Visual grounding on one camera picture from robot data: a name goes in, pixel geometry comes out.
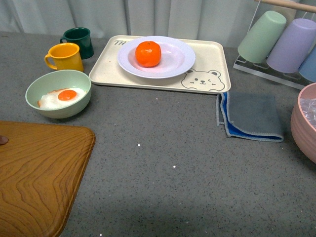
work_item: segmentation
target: light green bowl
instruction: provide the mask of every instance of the light green bowl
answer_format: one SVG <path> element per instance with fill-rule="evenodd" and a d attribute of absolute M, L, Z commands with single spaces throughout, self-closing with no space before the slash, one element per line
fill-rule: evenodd
<path fill-rule="evenodd" d="M 38 100 L 48 92 L 63 88 L 78 87 L 87 93 L 74 104 L 61 109 L 40 109 Z M 88 75 L 76 70 L 60 70 L 48 73 L 36 79 L 26 90 L 25 100 L 40 114 L 53 118 L 64 119 L 82 111 L 91 98 L 91 80 Z"/>

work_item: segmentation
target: gray cloth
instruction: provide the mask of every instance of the gray cloth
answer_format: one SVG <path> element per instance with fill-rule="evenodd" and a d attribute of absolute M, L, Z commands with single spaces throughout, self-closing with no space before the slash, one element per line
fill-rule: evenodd
<path fill-rule="evenodd" d="M 220 93 L 216 100 L 216 122 L 217 126 L 225 126 L 228 137 L 271 142 L 284 140 L 273 95 Z"/>

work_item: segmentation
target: speckled countertop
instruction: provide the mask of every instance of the speckled countertop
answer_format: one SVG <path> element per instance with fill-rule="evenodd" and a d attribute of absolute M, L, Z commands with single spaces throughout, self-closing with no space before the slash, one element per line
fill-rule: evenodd
<path fill-rule="evenodd" d="M 25 102 L 52 72 L 59 36 L 0 33 L 0 119 L 86 126 L 96 135 L 62 237 L 315 236 L 316 164 L 298 149 L 290 117 L 299 90 L 233 69 L 231 91 L 272 93 L 284 142 L 227 138 L 215 95 L 92 86 L 88 106 L 49 119 Z M 89 74 L 107 39 L 92 39 Z"/>

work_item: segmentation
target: white plate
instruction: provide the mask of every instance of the white plate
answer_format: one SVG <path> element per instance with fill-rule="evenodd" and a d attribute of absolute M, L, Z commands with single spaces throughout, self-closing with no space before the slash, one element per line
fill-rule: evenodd
<path fill-rule="evenodd" d="M 155 67 L 141 67 L 135 58 L 136 47 L 144 41 L 160 45 L 161 61 Z M 127 72 L 151 79 L 171 78 L 189 70 L 196 60 L 193 49 L 186 43 L 164 36 L 147 36 L 125 43 L 118 51 L 118 64 Z"/>

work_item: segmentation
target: tray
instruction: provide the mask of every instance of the tray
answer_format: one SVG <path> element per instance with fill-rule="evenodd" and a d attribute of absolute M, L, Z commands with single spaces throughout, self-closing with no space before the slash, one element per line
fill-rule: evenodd
<path fill-rule="evenodd" d="M 305 86 L 312 84 L 311 81 L 302 77 L 299 73 L 281 73 L 269 67 L 267 60 L 263 63 L 256 64 L 246 61 L 240 55 L 236 59 L 233 68 L 247 72 L 268 80 L 272 80 L 296 89 L 303 89 Z"/>
<path fill-rule="evenodd" d="M 228 91 L 231 82 L 222 45 L 212 41 L 181 39 L 196 54 L 196 61 L 186 73 L 166 79 L 147 79 L 132 75 L 119 66 L 117 54 L 126 42 L 139 36 L 112 37 L 93 66 L 89 76 L 98 85 L 160 89 L 218 94 Z"/>
<path fill-rule="evenodd" d="M 0 121 L 0 236 L 57 237 L 94 143 L 86 127 Z"/>

